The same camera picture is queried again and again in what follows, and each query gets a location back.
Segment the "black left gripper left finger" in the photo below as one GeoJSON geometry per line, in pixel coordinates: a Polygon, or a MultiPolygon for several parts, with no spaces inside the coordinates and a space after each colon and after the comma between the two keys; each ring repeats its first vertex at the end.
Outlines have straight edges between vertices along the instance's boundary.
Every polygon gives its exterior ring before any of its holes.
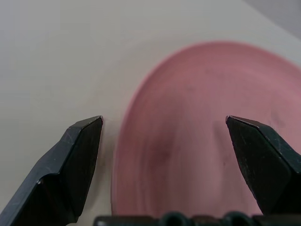
{"type": "Polygon", "coordinates": [[[33,166],[0,213],[0,226],[76,223],[94,175],[102,126],[102,116],[71,125],[33,166]]]}

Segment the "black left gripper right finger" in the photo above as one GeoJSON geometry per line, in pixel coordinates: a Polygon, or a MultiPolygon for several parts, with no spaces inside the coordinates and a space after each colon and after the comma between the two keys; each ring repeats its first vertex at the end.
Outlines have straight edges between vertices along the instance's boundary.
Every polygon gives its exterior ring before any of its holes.
{"type": "Polygon", "coordinates": [[[261,212],[301,214],[301,155],[270,126],[226,118],[239,169],[261,212]]]}

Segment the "pink plate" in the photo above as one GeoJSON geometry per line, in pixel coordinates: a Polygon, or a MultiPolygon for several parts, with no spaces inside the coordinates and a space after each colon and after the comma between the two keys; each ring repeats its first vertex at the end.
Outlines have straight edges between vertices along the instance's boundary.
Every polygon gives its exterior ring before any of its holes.
{"type": "Polygon", "coordinates": [[[123,119],[112,213],[259,214],[235,157],[228,115],[271,126],[301,154],[301,66],[229,41],[194,45],[163,61],[123,119]]]}

